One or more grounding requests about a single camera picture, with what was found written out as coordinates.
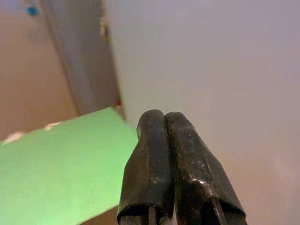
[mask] green board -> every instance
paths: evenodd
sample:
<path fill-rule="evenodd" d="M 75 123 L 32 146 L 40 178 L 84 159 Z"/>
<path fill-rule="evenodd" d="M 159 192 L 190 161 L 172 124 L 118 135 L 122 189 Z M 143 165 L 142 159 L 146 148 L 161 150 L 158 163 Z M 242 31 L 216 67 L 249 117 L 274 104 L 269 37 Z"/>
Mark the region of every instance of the green board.
<path fill-rule="evenodd" d="M 108 108 L 0 144 L 0 224 L 75 225 L 117 205 L 136 143 Z"/>

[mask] blue pushpin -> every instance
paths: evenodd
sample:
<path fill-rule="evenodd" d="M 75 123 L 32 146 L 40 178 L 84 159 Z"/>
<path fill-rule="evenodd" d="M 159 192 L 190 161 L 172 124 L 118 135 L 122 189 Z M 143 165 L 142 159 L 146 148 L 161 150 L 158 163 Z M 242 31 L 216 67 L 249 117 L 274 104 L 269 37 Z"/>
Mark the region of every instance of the blue pushpin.
<path fill-rule="evenodd" d="M 38 9 L 35 6 L 29 6 L 26 11 L 29 15 L 32 16 L 38 15 Z"/>

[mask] wall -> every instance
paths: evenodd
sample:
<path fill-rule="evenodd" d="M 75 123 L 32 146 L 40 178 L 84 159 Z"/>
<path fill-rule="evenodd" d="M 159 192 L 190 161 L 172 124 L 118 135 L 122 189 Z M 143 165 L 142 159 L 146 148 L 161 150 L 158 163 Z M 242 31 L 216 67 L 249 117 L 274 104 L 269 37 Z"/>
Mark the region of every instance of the wall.
<path fill-rule="evenodd" d="M 77 116 L 43 15 L 0 6 L 0 140 Z"/>
<path fill-rule="evenodd" d="M 107 0 L 128 122 L 181 111 L 220 159 L 249 224 L 296 224 L 300 2 Z"/>

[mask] white wall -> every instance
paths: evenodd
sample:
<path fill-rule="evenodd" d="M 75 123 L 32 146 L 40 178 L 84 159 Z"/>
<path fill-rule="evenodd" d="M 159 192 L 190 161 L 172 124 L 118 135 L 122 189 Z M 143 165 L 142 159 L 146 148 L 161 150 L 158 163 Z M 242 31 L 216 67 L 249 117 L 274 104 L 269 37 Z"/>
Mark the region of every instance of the white wall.
<path fill-rule="evenodd" d="M 128 122 L 181 111 L 250 225 L 296 224 L 300 1 L 107 0 Z"/>

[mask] gray panel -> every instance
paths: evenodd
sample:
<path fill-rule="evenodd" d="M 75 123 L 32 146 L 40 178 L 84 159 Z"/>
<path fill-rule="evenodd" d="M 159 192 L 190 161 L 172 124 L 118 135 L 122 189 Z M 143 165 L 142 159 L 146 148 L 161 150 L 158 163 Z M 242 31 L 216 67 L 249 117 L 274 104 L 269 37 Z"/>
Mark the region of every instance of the gray panel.
<path fill-rule="evenodd" d="M 99 0 L 44 0 L 51 29 L 81 113 L 116 105 L 111 51 L 100 36 Z"/>

